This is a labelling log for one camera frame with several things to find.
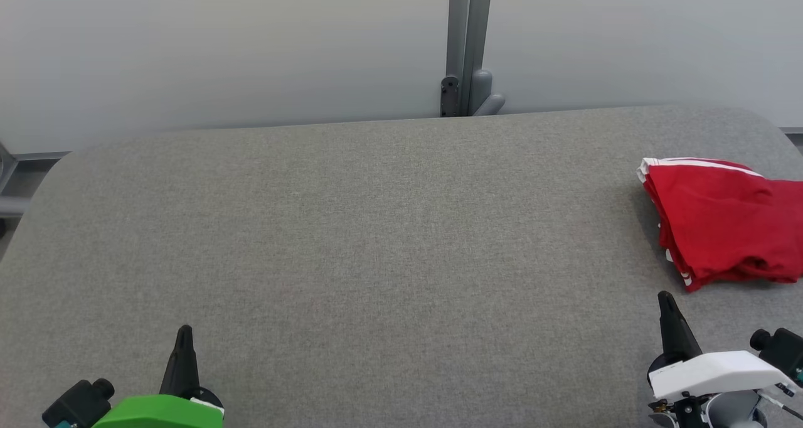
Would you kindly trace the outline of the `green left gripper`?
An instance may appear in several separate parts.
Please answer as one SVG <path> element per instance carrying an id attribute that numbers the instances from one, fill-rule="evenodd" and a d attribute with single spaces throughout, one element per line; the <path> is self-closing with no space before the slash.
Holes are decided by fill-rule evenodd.
<path id="1" fill-rule="evenodd" d="M 183 351 L 184 379 L 179 366 Z M 224 419 L 223 402 L 212 391 L 200 386 L 193 329 L 182 325 L 169 354 L 159 394 L 127 397 L 94 426 L 223 427 Z"/>

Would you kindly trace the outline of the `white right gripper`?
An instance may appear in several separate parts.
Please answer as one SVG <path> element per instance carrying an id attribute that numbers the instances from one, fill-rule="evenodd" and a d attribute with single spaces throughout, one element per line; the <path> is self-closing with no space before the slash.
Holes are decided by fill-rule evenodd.
<path id="1" fill-rule="evenodd" d="M 661 356 L 671 365 L 648 373 L 655 399 L 677 402 L 688 397 L 766 390 L 779 384 L 791 397 L 799 392 L 799 385 L 780 369 L 748 351 L 703 354 L 674 296 L 660 291 L 657 300 Z"/>

